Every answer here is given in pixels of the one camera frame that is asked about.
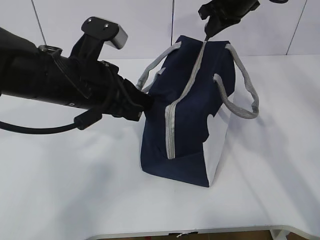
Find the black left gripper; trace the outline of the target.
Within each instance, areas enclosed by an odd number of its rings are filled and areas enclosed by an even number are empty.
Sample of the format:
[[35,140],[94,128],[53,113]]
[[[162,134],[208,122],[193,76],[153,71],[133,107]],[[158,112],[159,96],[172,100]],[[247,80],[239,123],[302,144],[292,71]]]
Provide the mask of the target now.
[[103,114],[137,122],[143,112],[152,108],[153,97],[138,90],[118,72],[116,65],[99,61],[95,79],[88,81],[91,97],[84,100],[82,108],[100,107]]

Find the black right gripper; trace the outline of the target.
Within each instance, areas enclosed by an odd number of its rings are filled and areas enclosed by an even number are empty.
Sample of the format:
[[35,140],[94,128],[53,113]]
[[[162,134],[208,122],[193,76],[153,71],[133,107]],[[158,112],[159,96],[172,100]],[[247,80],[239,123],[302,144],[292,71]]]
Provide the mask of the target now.
[[209,18],[204,27],[205,40],[218,34],[221,28],[238,24],[259,6],[258,0],[212,0],[203,4],[198,14],[202,20]]

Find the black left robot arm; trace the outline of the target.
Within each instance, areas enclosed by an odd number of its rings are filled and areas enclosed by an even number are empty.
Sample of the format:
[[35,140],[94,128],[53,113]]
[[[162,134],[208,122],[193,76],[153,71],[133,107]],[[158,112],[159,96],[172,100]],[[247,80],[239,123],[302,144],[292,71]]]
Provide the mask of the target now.
[[154,99],[118,74],[107,61],[86,57],[0,30],[0,92],[5,95],[78,109],[101,108],[103,114],[138,121]]

